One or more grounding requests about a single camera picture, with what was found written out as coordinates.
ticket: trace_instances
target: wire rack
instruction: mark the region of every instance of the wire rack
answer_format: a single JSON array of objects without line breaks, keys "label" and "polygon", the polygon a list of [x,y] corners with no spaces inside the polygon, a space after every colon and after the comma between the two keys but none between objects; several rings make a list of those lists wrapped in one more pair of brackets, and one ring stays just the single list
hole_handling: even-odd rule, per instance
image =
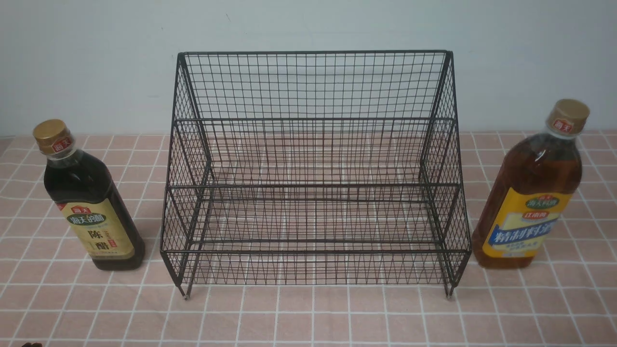
[{"label": "wire rack", "polygon": [[194,284],[442,283],[471,255],[452,53],[178,55],[161,254]]}]

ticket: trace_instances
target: yellow label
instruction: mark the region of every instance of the yellow label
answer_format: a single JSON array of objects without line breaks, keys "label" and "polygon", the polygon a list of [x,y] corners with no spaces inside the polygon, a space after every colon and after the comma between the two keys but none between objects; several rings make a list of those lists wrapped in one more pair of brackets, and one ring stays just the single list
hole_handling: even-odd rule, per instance
[{"label": "yellow label", "polygon": [[135,253],[131,240],[109,199],[100,204],[57,204],[92,259],[128,259]]},{"label": "yellow label", "polygon": [[523,195],[510,188],[482,250],[493,258],[533,257],[572,194]]}]

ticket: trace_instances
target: wall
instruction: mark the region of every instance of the wall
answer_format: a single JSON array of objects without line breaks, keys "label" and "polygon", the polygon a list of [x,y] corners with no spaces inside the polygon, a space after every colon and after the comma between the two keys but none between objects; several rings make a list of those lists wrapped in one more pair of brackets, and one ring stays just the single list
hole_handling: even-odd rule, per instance
[{"label": "wall", "polygon": [[617,1],[38,0],[0,4],[0,135],[168,132],[179,51],[449,49],[463,130],[537,129],[559,98],[617,128]]}]

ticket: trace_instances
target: gold bottle cap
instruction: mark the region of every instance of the gold bottle cap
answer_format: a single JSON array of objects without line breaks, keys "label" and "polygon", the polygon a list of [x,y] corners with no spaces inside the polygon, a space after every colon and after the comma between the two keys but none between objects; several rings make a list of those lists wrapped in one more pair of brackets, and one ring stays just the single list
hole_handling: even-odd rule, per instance
[{"label": "gold bottle cap", "polygon": [[587,105],[574,99],[561,99],[553,107],[546,125],[557,133],[574,136],[582,132],[587,117]]},{"label": "gold bottle cap", "polygon": [[43,154],[57,154],[70,148],[75,139],[67,125],[59,119],[49,119],[37,125],[32,135]]}]

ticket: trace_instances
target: table surface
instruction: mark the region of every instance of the table surface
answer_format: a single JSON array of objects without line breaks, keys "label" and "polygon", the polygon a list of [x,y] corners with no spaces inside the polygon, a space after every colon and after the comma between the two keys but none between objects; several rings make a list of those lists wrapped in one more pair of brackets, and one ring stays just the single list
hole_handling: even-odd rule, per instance
[{"label": "table surface", "polygon": [[[530,133],[461,133],[478,220],[507,149]],[[53,207],[29,136],[0,139],[0,347],[544,346],[617,344],[617,131],[578,139],[584,175],[534,263],[472,258],[441,286],[197,286],[185,301],[158,252],[168,136],[78,136],[117,182],[146,242],[130,272],[101,272]]]}]

